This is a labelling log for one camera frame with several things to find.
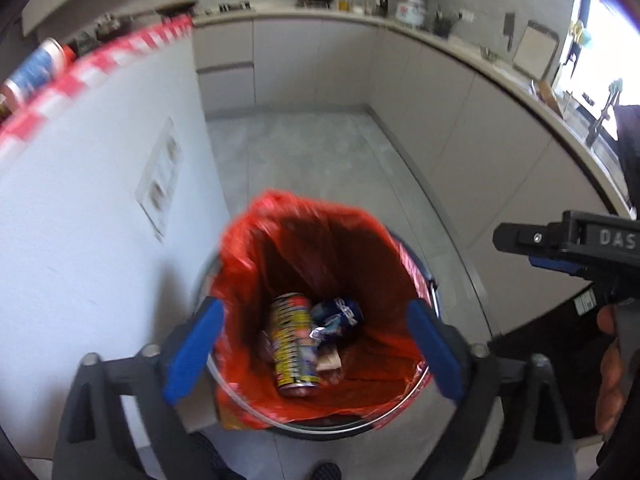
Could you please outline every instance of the countertop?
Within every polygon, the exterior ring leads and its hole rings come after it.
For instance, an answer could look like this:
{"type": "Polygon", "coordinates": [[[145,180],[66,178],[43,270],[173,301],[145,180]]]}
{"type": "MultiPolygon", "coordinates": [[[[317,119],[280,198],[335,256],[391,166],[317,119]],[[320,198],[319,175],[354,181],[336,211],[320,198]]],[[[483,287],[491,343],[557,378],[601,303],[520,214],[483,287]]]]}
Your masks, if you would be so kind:
{"type": "Polygon", "coordinates": [[[579,158],[593,174],[597,183],[600,184],[609,201],[613,204],[616,213],[623,218],[632,217],[632,212],[609,171],[595,153],[583,144],[579,134],[544,103],[530,94],[527,90],[528,82],[524,76],[516,72],[506,62],[498,60],[493,64],[484,60],[480,55],[479,46],[465,43],[455,37],[444,40],[425,31],[407,28],[396,20],[380,18],[379,16],[364,16],[337,10],[300,9],[283,6],[282,4],[254,4],[252,10],[241,10],[211,16],[196,16],[193,19],[193,25],[195,27],[206,27],[217,23],[253,20],[256,18],[315,18],[365,23],[384,27],[398,34],[413,38],[457,59],[497,84],[503,91],[527,108],[530,113],[536,115],[541,122],[545,123],[567,152],[574,158],[579,158]]]}

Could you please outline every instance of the cutting board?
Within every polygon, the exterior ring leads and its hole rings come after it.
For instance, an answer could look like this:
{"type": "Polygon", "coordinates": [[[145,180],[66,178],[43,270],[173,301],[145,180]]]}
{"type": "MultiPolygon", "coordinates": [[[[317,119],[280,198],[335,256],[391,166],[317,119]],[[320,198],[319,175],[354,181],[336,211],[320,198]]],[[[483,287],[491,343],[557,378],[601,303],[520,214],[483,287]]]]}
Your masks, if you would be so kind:
{"type": "Polygon", "coordinates": [[[542,81],[551,67],[559,43],[557,33],[530,21],[513,57],[514,67],[535,81],[542,81]]]}

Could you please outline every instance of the screw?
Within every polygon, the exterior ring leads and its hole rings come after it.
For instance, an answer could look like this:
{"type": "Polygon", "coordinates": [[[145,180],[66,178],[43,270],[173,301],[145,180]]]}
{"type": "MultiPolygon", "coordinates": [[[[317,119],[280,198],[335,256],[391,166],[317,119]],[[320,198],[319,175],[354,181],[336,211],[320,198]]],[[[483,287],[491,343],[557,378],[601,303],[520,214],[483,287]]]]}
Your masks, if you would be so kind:
{"type": "Polygon", "coordinates": [[[480,343],[471,345],[471,353],[478,359],[486,359],[487,357],[489,357],[489,349],[486,347],[486,345],[480,343]]]}
{"type": "Polygon", "coordinates": [[[549,364],[549,359],[542,354],[533,354],[531,360],[533,361],[533,364],[539,368],[544,368],[549,364]]]}
{"type": "Polygon", "coordinates": [[[87,354],[82,358],[82,364],[84,366],[93,366],[97,364],[99,360],[100,356],[95,352],[91,352],[90,354],[87,354]]]}
{"type": "Polygon", "coordinates": [[[160,347],[158,345],[147,345],[142,349],[142,355],[144,357],[156,357],[160,353],[160,347]]]}

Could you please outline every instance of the red trash bag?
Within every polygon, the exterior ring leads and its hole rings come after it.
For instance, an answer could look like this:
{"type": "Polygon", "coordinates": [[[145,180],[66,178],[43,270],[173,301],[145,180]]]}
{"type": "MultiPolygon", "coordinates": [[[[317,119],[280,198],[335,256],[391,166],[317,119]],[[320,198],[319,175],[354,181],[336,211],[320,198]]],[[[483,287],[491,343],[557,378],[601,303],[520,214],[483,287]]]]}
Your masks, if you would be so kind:
{"type": "MultiPolygon", "coordinates": [[[[428,383],[404,318],[409,301],[429,301],[427,284],[402,245],[367,212],[271,190],[229,226],[220,261],[210,290],[225,307],[217,366],[233,391],[270,420],[335,414],[373,420],[428,383]],[[304,398],[279,394],[273,366],[260,358],[256,345],[272,301],[290,292],[312,304],[348,295],[364,314],[358,337],[340,352],[343,380],[304,398]]],[[[222,388],[216,397],[244,425],[268,426],[222,388]]]]}

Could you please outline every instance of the wall socket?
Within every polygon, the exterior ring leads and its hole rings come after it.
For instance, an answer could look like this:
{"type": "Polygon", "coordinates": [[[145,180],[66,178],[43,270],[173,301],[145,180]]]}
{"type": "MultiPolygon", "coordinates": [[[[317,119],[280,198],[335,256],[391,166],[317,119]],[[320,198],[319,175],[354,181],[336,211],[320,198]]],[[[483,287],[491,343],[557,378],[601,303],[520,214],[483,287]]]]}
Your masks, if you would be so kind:
{"type": "Polygon", "coordinates": [[[460,9],[460,19],[463,22],[471,23],[476,18],[476,15],[470,10],[460,9]]]}
{"type": "Polygon", "coordinates": [[[175,140],[174,122],[167,119],[136,191],[136,199],[159,240],[164,238],[166,232],[181,158],[182,151],[175,140]]]}

